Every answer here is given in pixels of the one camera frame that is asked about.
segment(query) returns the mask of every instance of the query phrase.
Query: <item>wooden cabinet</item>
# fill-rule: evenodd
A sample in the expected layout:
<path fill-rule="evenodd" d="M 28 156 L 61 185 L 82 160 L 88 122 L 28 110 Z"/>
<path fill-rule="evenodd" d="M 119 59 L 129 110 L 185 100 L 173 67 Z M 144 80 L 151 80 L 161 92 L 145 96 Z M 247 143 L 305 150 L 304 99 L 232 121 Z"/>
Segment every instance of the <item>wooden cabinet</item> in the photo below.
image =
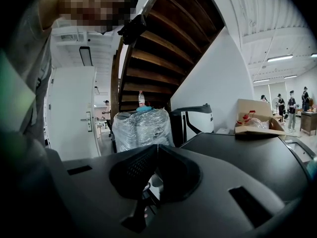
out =
<path fill-rule="evenodd" d="M 311 135 L 311 131 L 317 132 L 317 113 L 312 112 L 302 112 L 301 116 L 301 129 L 305 130 Z"/>

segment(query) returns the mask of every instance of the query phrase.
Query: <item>man in cap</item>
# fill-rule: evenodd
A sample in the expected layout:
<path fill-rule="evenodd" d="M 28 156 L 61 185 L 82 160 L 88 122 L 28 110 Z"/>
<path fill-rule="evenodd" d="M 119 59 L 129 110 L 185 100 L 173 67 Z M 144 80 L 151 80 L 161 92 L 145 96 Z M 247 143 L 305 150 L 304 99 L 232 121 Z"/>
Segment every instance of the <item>man in cap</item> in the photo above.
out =
<path fill-rule="evenodd" d="M 282 95 L 280 93 L 277 96 L 278 96 L 278 113 L 280 116 L 282 116 L 281 121 L 283 121 L 283 112 L 285 109 L 285 102 L 284 102 Z"/>
<path fill-rule="evenodd" d="M 304 87 L 304 91 L 303 91 L 303 94 L 302 94 L 302 102 L 303 102 L 303 110 L 304 111 L 308 111 L 308 109 L 309 109 L 310 97 L 308 95 L 307 90 L 308 90 L 308 88 Z"/>
<path fill-rule="evenodd" d="M 289 132 L 296 131 L 295 130 L 295 120 L 296 120 L 296 101 L 294 99 L 294 91 L 289 92 L 291 98 L 288 101 L 289 107 L 289 123 L 288 123 L 288 130 Z"/>

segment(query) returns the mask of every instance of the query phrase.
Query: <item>wooden stair tread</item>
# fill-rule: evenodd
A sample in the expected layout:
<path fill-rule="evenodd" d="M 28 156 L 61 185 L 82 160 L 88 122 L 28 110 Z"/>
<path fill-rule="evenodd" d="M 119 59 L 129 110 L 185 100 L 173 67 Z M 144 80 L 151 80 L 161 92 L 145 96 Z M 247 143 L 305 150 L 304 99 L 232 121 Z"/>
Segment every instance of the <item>wooden stair tread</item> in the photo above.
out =
<path fill-rule="evenodd" d="M 171 42 L 163 39 L 162 37 L 150 32 L 150 31 L 145 31 L 141 36 L 145 39 L 148 39 L 150 41 L 153 41 L 169 50 L 172 52 L 176 53 L 180 57 L 184 58 L 186 61 L 188 61 L 191 64 L 194 64 L 193 60 L 190 58 L 188 54 L 186 54 L 184 51 L 182 51 L 180 48 L 172 44 Z"/>
<path fill-rule="evenodd" d="M 205 11 L 205 9 L 202 7 L 202 5 L 197 0 L 184 0 L 184 1 L 194 1 L 194 2 L 191 2 L 191 6 L 193 7 L 192 8 L 193 11 L 200 12 L 204 16 L 203 18 L 207 19 L 208 24 L 211 26 L 212 30 L 213 31 L 217 30 L 212 19 L 209 17 L 209 15 Z"/>
<path fill-rule="evenodd" d="M 173 70 L 181 75 L 185 75 L 185 70 L 183 70 L 182 68 L 178 67 L 177 65 L 168 62 L 166 60 L 164 60 L 163 58 L 159 58 L 153 54 L 141 51 L 141 50 L 136 50 L 134 49 L 132 51 L 132 55 L 131 57 L 136 58 L 136 59 L 141 59 L 144 61 L 148 61 L 154 64 L 157 64 L 159 66 L 165 67 L 167 69 Z"/>
<path fill-rule="evenodd" d="M 139 107 L 139 103 L 130 104 L 130 105 L 122 105 L 121 104 L 120 110 L 121 111 L 124 111 L 124 110 L 136 110 L 138 107 Z"/>
<path fill-rule="evenodd" d="M 173 84 L 173 85 L 179 86 L 179 81 L 176 78 L 165 76 L 154 71 L 148 71 L 148 70 L 129 67 L 127 70 L 127 76 L 145 78 L 145 79 L 150 79 L 154 81 L 159 81 L 159 82 L 164 82 L 167 84 Z"/>
<path fill-rule="evenodd" d="M 170 99 L 170 96 L 154 96 L 154 95 L 145 95 L 145 101 L 149 102 L 167 102 Z M 123 94 L 122 96 L 122 102 L 138 102 L 139 101 L 139 95 L 128 95 L 128 94 Z"/>
<path fill-rule="evenodd" d="M 168 18 L 166 18 L 165 16 L 163 16 L 162 14 L 160 14 L 154 10 L 150 11 L 150 16 L 163 22 L 169 28 L 174 29 L 176 32 L 179 33 L 180 36 L 182 36 L 185 40 L 187 40 L 199 53 L 202 52 L 201 49 L 196 44 L 196 42 L 184 30 L 179 28 L 174 22 L 170 21 Z"/>
<path fill-rule="evenodd" d="M 208 36 L 206 35 L 205 31 L 202 29 L 201 25 L 197 22 L 196 19 L 194 19 L 192 17 L 191 14 L 189 14 L 189 12 L 187 10 L 184 9 L 183 6 L 181 6 L 177 1 L 175 0 L 168 0 L 170 1 L 172 4 L 174 4 L 179 10 L 181 10 L 181 12 L 183 12 L 193 23 L 194 25 L 199 29 L 199 31 L 203 34 L 203 36 L 206 38 L 206 40 L 209 41 Z"/>
<path fill-rule="evenodd" d="M 151 93 L 164 93 L 164 94 L 173 94 L 174 91 L 168 87 L 156 86 L 156 85 L 144 85 L 144 84 L 136 84 L 132 82 L 126 82 L 124 84 L 124 91 L 144 91 Z"/>

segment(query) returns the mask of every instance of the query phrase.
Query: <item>open cardboard box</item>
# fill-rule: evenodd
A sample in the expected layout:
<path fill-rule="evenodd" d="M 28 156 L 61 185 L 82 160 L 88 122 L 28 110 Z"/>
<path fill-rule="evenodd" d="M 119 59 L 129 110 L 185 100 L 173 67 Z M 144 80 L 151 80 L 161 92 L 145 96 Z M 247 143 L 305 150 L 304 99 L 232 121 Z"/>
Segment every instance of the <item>open cardboard box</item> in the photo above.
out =
<path fill-rule="evenodd" d="M 279 122 L 275 120 L 270 103 L 265 103 L 262 101 L 252 101 L 252 100 L 238 100 L 238 115 L 237 120 L 243 120 L 243 116 L 248 114 L 251 110 L 255 110 L 253 117 L 259 119 L 260 121 L 268 121 L 269 129 L 262 129 L 251 126 L 238 126 L 235 127 L 236 134 L 275 134 L 275 135 L 286 135 L 294 136 L 291 133 L 285 132 Z"/>

